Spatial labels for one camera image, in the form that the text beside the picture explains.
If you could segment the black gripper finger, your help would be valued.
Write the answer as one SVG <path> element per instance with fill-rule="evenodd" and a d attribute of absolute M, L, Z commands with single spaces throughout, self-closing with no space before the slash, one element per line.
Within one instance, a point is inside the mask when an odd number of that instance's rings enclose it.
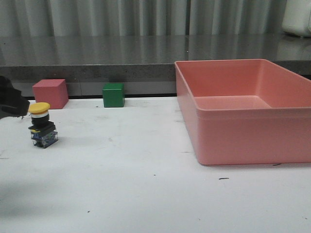
<path fill-rule="evenodd" d="M 8 78 L 1 76 L 0 118 L 26 116 L 29 105 L 29 101 L 21 95 L 21 91 L 15 89 Z"/>

